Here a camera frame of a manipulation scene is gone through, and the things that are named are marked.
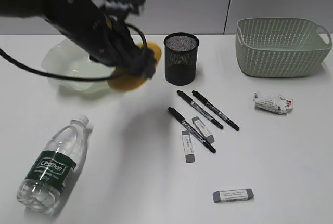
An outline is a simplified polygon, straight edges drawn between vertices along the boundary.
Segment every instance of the black mesh pen holder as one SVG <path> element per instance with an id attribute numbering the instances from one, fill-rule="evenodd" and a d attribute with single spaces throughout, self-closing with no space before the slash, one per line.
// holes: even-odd
<path id="1" fill-rule="evenodd" d="M 173 33 L 164 40 L 165 79 L 173 85 L 188 85 L 196 76 L 199 40 L 192 34 Z"/>

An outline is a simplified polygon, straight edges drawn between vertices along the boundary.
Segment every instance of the yellow sponge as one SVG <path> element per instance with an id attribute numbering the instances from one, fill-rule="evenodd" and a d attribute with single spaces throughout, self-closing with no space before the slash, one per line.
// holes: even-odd
<path id="1" fill-rule="evenodd" d="M 156 67 L 158 65 L 159 61 L 161 60 L 161 56 L 162 56 L 161 48 L 153 42 L 148 42 L 147 47 L 149 49 L 151 49 L 152 51 L 154 51 L 155 59 L 157 61 L 155 64 L 155 67 Z M 124 69 L 122 67 L 116 67 L 113 74 L 123 73 L 124 71 L 126 71 L 126 69 Z M 133 75 L 124 75 L 124 76 L 120 76 L 114 80 L 109 80 L 108 84 L 112 89 L 115 89 L 117 91 L 128 91 L 128 90 L 134 90 L 134 89 L 138 88 L 144 82 L 146 82 L 146 80 L 147 80 L 146 78 L 142 78 L 142 77 L 136 77 Z"/>

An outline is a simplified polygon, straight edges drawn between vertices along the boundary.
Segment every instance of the black marker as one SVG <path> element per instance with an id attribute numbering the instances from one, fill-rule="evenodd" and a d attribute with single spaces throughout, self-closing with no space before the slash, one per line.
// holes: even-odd
<path id="1" fill-rule="evenodd" d="M 178 120 L 193 136 L 195 136 L 207 149 L 212 153 L 216 153 L 216 149 L 211 146 L 206 138 L 202 137 L 188 122 L 185 121 L 185 118 L 179 114 L 174 108 L 169 107 L 169 112 L 175 119 Z"/>
<path id="2" fill-rule="evenodd" d="M 220 124 L 215 118 L 213 118 L 207 111 L 197 105 L 188 95 L 186 95 L 183 91 L 178 90 L 178 95 L 184 99 L 190 106 L 196 109 L 201 115 L 207 118 L 210 122 L 212 122 L 217 128 L 223 129 L 223 125 Z"/>
<path id="3" fill-rule="evenodd" d="M 226 115 L 224 115 L 218 108 L 216 108 L 214 105 L 212 105 L 210 102 L 208 102 L 208 99 L 205 98 L 203 95 L 198 93 L 197 91 L 192 91 L 193 96 L 195 96 L 201 103 L 206 105 L 212 112 L 214 112 L 216 115 L 218 115 L 220 118 L 222 118 L 228 125 L 230 125 L 235 130 L 239 131 L 239 127 L 231 121 Z"/>

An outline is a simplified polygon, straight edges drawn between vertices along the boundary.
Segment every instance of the robotic arm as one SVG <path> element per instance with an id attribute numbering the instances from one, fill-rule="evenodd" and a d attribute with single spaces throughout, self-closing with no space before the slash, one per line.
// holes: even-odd
<path id="1" fill-rule="evenodd" d="M 86 50 L 91 60 L 122 67 L 126 74 L 152 78 L 156 64 L 153 51 L 147 48 L 143 33 L 125 23 L 128 14 L 139 15 L 139 8 L 144 3 L 145 0 L 105 0 L 105 4 L 98 8 L 91 0 L 0 0 L 0 16 L 42 17 Z M 129 28 L 139 33 L 143 49 L 134 44 Z M 0 51 L 0 55 L 6 58 L 7 54 Z"/>

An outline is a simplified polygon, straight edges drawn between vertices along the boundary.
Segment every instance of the eraser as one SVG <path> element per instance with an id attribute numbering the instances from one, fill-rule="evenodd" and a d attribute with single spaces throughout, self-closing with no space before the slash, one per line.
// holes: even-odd
<path id="1" fill-rule="evenodd" d="M 254 198 L 252 189 L 236 189 L 216 191 L 213 193 L 214 202 L 238 202 Z"/>
<path id="2" fill-rule="evenodd" d="M 193 163 L 194 162 L 194 150 L 193 150 L 191 136 L 189 134 L 189 131 L 187 131 L 187 130 L 182 131 L 182 140 L 183 140 L 186 162 Z"/>
<path id="3" fill-rule="evenodd" d="M 206 137 L 207 142 L 212 144 L 215 142 L 213 135 L 211 132 L 207 129 L 206 125 L 203 123 L 203 121 L 199 117 L 193 117 L 192 122 L 194 126 L 198 129 L 200 134 L 202 134 L 204 137 Z"/>

